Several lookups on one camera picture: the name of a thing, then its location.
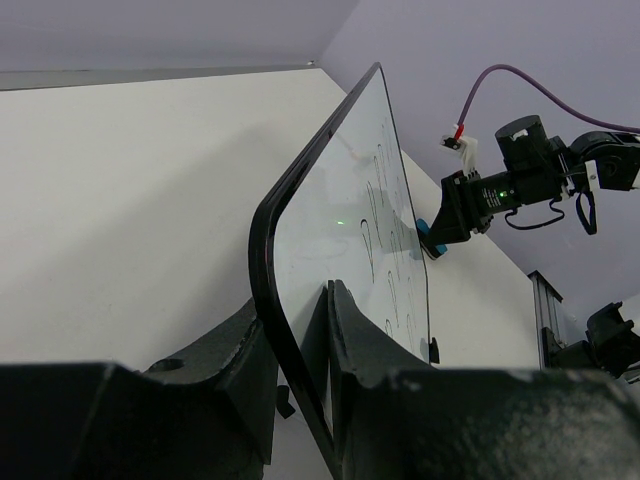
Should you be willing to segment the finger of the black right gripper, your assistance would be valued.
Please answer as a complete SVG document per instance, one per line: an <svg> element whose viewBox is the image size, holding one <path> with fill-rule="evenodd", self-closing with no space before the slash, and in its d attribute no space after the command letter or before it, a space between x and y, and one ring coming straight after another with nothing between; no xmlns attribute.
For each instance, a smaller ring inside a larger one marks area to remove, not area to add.
<svg viewBox="0 0 640 480"><path fill-rule="evenodd" d="M436 244L455 244L471 238L473 224L463 201L444 202L430 224L430 238Z"/></svg>

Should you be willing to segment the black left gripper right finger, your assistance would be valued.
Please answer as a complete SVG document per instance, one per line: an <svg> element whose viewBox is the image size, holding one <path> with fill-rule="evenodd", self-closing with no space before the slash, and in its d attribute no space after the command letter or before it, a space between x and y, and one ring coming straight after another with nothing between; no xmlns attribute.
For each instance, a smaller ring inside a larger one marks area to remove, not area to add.
<svg viewBox="0 0 640 480"><path fill-rule="evenodd" d="M639 405L593 370L439 370L328 285L334 441L346 479L635 479Z"/></svg>

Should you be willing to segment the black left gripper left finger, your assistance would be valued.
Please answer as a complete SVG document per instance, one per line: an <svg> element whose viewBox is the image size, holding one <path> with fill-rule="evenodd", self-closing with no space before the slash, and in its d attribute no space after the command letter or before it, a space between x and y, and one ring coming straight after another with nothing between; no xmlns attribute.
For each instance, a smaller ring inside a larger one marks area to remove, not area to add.
<svg viewBox="0 0 640 480"><path fill-rule="evenodd" d="M259 479L271 462L278 366L252 303L133 371L5 364L5 479Z"/></svg>

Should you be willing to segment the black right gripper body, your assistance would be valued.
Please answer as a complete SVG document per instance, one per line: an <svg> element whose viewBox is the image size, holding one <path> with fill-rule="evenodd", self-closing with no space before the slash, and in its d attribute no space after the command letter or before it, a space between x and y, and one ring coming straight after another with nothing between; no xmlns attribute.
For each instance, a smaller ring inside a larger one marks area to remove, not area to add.
<svg viewBox="0 0 640 480"><path fill-rule="evenodd" d="M467 177L462 171L441 181L444 202L463 201L468 208L472 233L485 233L493 216L518 208L518 197L511 175L507 172L482 178L478 173Z"/></svg>

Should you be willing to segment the blue bone-shaped eraser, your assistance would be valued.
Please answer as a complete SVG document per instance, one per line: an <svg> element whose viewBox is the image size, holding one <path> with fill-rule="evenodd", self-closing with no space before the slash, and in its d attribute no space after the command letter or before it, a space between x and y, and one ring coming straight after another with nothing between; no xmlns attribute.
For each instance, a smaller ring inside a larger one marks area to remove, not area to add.
<svg viewBox="0 0 640 480"><path fill-rule="evenodd" d="M421 248L430 259L437 260L447 253L448 248L445 244L436 244L430 238L430 227L424 219L419 218L416 220L416 230Z"/></svg>

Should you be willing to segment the white whiteboard black frame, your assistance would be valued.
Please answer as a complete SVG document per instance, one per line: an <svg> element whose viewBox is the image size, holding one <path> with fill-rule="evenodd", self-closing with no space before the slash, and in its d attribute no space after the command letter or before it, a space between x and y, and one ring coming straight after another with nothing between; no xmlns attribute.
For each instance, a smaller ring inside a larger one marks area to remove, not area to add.
<svg viewBox="0 0 640 480"><path fill-rule="evenodd" d="M258 316L322 457L334 422L325 291L422 361L428 276L382 67L372 65L261 201L249 234Z"/></svg>

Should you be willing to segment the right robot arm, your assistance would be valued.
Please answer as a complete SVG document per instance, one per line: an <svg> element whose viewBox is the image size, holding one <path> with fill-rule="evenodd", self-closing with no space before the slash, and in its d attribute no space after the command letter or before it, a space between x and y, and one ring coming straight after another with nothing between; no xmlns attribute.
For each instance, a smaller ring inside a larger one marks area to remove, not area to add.
<svg viewBox="0 0 640 480"><path fill-rule="evenodd" d="M421 245L438 255L439 248L466 242L484 233L493 217L506 218L519 208L546 202L556 216L536 225L509 226L528 231L564 219L555 205L574 195L583 229L597 233L594 192L598 189L631 191L639 187L639 134L632 131L591 131L569 146L549 138L537 115L517 119L495 134L506 167L504 172L481 177L472 167L441 181L442 200L434 221L420 227Z"/></svg>

